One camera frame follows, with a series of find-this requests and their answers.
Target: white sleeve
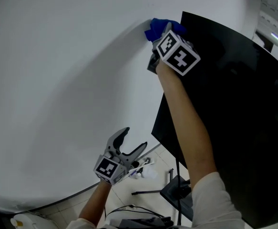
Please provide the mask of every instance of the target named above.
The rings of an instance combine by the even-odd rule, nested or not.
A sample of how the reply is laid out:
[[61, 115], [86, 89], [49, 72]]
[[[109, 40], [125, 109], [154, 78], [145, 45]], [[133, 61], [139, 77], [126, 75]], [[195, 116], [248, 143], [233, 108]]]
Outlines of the white sleeve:
[[68, 225], [67, 229], [95, 229], [95, 225], [83, 218], [73, 220]]
[[193, 189], [193, 228], [243, 229], [241, 213], [231, 202], [225, 184], [218, 172], [213, 172], [197, 182]]

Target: metal stand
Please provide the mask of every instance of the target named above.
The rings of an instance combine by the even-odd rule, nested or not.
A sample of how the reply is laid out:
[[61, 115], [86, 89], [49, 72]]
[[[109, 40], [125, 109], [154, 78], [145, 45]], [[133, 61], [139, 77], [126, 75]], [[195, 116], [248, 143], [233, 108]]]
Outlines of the metal stand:
[[180, 188], [178, 188], [178, 176], [176, 176], [169, 184], [167, 184], [160, 192], [160, 195], [165, 198], [175, 209], [178, 208], [180, 201], [181, 212], [190, 221], [193, 220], [193, 199], [192, 189], [189, 187], [190, 180], [184, 180], [180, 177]]
[[[169, 182], [171, 182], [173, 180], [173, 170], [171, 169], [168, 173], [169, 173]], [[144, 194], [144, 193], [160, 193], [162, 191], [161, 190], [154, 190], [154, 191], [141, 191], [141, 192], [134, 192], [131, 193], [131, 195], [137, 195], [137, 194]]]

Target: wrist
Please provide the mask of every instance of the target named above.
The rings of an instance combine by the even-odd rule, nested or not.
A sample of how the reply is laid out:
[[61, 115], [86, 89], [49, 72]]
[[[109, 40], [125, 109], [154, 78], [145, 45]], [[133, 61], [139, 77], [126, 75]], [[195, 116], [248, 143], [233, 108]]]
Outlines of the wrist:
[[105, 182], [105, 181], [102, 180], [102, 179], [101, 179], [101, 181], [100, 181], [100, 183], [99, 183], [98, 186], [103, 187], [103, 188], [111, 188], [111, 187], [112, 187], [111, 184], [109, 184], [108, 182]]
[[156, 67], [156, 73], [159, 78], [164, 76], [177, 77], [175, 71], [162, 60], [160, 60], [159, 64]]

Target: floor tile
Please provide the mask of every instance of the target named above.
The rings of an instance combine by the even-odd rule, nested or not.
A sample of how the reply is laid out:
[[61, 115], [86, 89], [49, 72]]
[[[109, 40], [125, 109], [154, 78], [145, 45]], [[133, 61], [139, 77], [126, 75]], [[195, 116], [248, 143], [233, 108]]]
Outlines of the floor tile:
[[153, 169], [158, 173], [156, 179], [133, 179], [129, 177], [113, 186], [113, 190], [125, 205], [135, 204], [164, 216], [174, 217], [175, 209], [160, 195], [160, 193], [131, 195], [132, 192], [136, 191], [161, 190], [169, 181], [169, 166], [159, 158], [156, 152], [150, 153], [148, 157], [156, 161], [156, 163], [152, 165]]
[[46, 215], [46, 216], [57, 213], [57, 212], [58, 212], [58, 208], [56, 205], [51, 205], [49, 207], [42, 208], [40, 210], [35, 211], [35, 213], [40, 213], [40, 214]]
[[[159, 157], [171, 168], [174, 169], [174, 177], [177, 175], [177, 166], [176, 166], [176, 159], [174, 156], [171, 155], [170, 152], [165, 150], [162, 152]], [[180, 175], [184, 180], [189, 179], [189, 174], [187, 168], [185, 168], [181, 163], [179, 163], [180, 168]]]
[[67, 228], [67, 223], [64, 220], [62, 214], [60, 212], [57, 212], [55, 214], [47, 216], [50, 220], [53, 220], [56, 222], [57, 226], [59, 229], [66, 229]]
[[[70, 208], [61, 211], [62, 216], [64, 217], [67, 224], [69, 224], [72, 220], [76, 220], [78, 218], [82, 208], [86, 205], [87, 201], [88, 200], [83, 201], [75, 206], [72, 206]], [[120, 201], [117, 195], [111, 190], [106, 202], [106, 212], [109, 213], [112, 210], [119, 208], [123, 205], [124, 204]], [[103, 213], [99, 225], [103, 226], [104, 222], [105, 222], [105, 216]]]
[[76, 196], [74, 196], [74, 197], [72, 197], [68, 200], [65, 200], [65, 201], [57, 204], [56, 206], [57, 206], [59, 211], [62, 211], [62, 210], [65, 210], [67, 208], [78, 205], [78, 204], [82, 203], [83, 201], [88, 200], [91, 197], [92, 193], [95, 191], [95, 189], [96, 189], [96, 187], [93, 187], [93, 188], [91, 188], [91, 189], [89, 189], [89, 190], [87, 190], [87, 191], [85, 191], [85, 192], [83, 192], [79, 195], [76, 195]]
[[162, 145], [160, 145], [159, 147], [157, 147], [154, 151], [160, 155], [162, 152], [164, 152], [166, 150], [165, 147], [163, 147]]

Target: human arm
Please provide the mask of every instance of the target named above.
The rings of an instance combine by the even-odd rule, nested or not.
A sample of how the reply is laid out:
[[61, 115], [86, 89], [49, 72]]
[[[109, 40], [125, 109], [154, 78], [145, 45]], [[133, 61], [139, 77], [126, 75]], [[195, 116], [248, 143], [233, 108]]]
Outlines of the human arm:
[[79, 218], [86, 219], [93, 225], [97, 226], [102, 217], [110, 189], [111, 185], [101, 180], [96, 190], [82, 209]]
[[193, 189], [201, 178], [216, 171], [210, 137], [174, 70], [160, 60], [156, 72], [164, 90]]
[[160, 60], [156, 67], [173, 119], [178, 142], [190, 175], [193, 198], [192, 227], [243, 229], [225, 184], [216, 172], [206, 127], [174, 70]]

